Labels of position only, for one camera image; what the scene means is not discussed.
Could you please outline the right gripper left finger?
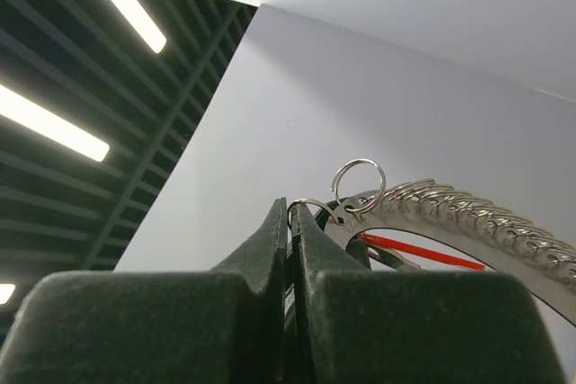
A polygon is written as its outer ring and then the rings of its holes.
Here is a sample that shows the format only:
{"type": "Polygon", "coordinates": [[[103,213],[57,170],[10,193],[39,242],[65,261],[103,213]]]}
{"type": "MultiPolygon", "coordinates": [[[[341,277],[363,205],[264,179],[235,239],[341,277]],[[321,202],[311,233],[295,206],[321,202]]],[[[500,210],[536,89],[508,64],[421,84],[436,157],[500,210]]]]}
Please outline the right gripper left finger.
{"type": "Polygon", "coordinates": [[[60,272],[25,298],[4,383],[275,383],[287,206],[206,272],[60,272]]]}

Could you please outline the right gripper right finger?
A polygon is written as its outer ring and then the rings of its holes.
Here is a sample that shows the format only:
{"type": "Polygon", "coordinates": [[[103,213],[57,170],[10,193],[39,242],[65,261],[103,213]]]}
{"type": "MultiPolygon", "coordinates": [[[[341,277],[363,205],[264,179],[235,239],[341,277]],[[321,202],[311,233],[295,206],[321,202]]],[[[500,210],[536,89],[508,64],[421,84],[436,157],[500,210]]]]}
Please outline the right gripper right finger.
{"type": "Polygon", "coordinates": [[[307,383],[561,383],[528,291],[495,272],[374,272],[290,211],[307,383]]]}

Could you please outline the red key tag with key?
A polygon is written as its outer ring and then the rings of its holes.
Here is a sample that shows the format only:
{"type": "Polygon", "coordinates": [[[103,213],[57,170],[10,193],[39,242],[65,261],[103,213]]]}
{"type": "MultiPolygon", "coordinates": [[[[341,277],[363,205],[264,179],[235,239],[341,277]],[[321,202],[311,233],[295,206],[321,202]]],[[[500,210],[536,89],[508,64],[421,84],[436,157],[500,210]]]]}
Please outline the red key tag with key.
{"type": "Polygon", "coordinates": [[[388,237],[375,236],[366,233],[361,233],[357,237],[365,241],[370,247],[375,248],[379,251],[386,251],[386,252],[393,251],[394,253],[404,252],[437,263],[452,265],[468,270],[484,271],[486,269],[486,266],[481,263],[475,263],[467,259],[463,259],[453,255],[443,254],[438,251],[426,249],[424,247],[414,246],[405,242],[390,239],[388,237]]]}

